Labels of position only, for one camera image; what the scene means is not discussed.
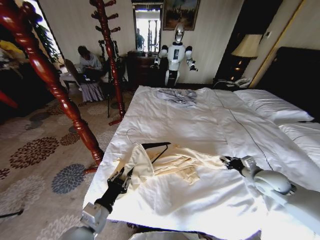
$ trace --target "floral carpet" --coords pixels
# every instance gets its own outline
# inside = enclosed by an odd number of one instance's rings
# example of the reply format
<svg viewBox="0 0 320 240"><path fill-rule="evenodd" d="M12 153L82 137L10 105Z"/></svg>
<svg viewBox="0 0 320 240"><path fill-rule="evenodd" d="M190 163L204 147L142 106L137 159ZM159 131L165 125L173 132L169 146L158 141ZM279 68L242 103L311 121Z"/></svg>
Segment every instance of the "floral carpet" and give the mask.
<svg viewBox="0 0 320 240"><path fill-rule="evenodd" d="M107 118L107 101L84 103L75 87L69 96L105 150L118 127L108 123L118 110L110 108ZM126 108L131 99L125 92ZM0 155L0 215L23 209L21 215L0 218L0 239L57 240L81 225L83 199L94 176L83 171L94 161L57 100L0 125ZM97 239L127 240L132 233L125 222L108 221Z"/></svg>

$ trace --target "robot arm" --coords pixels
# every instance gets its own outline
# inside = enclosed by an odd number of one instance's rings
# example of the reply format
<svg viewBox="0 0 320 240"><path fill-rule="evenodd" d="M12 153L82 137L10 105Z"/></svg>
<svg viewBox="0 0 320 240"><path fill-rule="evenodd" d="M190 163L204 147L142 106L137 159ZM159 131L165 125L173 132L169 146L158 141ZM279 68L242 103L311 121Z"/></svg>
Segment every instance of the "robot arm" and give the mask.
<svg viewBox="0 0 320 240"><path fill-rule="evenodd" d="M163 45L162 48L161 48L161 51L158 53L158 55L156 56L156 58L154 60L154 64L151 67L158 69L161 59L162 58L166 58L167 56L168 56L168 46L167 45Z"/></svg>
<svg viewBox="0 0 320 240"><path fill-rule="evenodd" d="M259 192L281 204L289 214L320 234L320 192L306 189L280 172L262 170L252 156L221 160L228 169L235 169L251 179Z"/></svg>
<svg viewBox="0 0 320 240"><path fill-rule="evenodd" d="M126 176L123 176L124 170L123 167L107 180L108 189L101 198L94 204L89 202L84 207L80 220L84 226L70 228L60 237L60 240L94 240L102 232L118 195L127 192L134 169L132 168Z"/></svg>
<svg viewBox="0 0 320 240"><path fill-rule="evenodd" d="M185 57L186 57L186 64L189 67L190 71L198 71L198 68L195 67L195 62L192 59L192 46L187 46L185 49Z"/></svg>

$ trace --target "window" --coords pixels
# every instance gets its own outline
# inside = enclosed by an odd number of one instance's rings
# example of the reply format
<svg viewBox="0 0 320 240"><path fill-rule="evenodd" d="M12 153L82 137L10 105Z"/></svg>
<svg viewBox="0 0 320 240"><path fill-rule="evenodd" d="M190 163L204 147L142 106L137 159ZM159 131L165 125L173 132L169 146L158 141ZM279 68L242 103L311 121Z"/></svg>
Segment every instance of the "window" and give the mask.
<svg viewBox="0 0 320 240"><path fill-rule="evenodd" d="M135 49L158 52L161 40L162 4L133 3Z"/></svg>
<svg viewBox="0 0 320 240"><path fill-rule="evenodd" d="M55 50L56 54L61 55L59 47L58 47L58 45L57 45L57 43L55 41L55 38L54 38L54 36L53 36L53 34L52 34L51 30L50 30L50 27L48 26L48 23L47 23L47 21L46 21L46 19L44 17L44 14L43 14L43 12L41 11L41 9L40 9L40 7L38 5L38 2L36 0L24 0L24 1L31 3L35 8L35 12L42 17L42 21L39 21L38 24L48 30L46 35L49 38L49 40L52 42L51 47Z"/></svg>

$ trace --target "telephone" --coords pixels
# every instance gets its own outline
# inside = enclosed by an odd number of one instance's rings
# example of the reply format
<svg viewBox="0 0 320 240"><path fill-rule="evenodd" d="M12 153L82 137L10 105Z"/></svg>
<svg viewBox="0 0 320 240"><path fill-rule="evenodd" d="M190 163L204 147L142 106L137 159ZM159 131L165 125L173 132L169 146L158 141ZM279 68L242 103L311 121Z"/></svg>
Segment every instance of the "telephone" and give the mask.
<svg viewBox="0 0 320 240"><path fill-rule="evenodd" d="M227 81L227 80L218 80L214 85L213 85L213 89L215 88L215 86L219 83L225 83L227 87L238 87L240 89L242 88L247 88L250 83L252 81L252 78L241 78L237 81Z"/></svg>
<svg viewBox="0 0 320 240"><path fill-rule="evenodd" d="M234 82L234 85L238 86L239 88L246 88L251 83L252 78L241 78Z"/></svg>

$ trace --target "picture frame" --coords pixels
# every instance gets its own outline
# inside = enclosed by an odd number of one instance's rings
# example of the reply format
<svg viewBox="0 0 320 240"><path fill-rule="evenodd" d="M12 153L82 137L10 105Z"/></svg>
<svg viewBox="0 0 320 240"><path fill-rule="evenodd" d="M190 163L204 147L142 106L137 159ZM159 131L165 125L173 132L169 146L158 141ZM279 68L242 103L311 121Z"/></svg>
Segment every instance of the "picture frame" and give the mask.
<svg viewBox="0 0 320 240"><path fill-rule="evenodd" d="M163 30L174 30L182 23L185 31L194 31L200 0L164 0Z"/></svg>

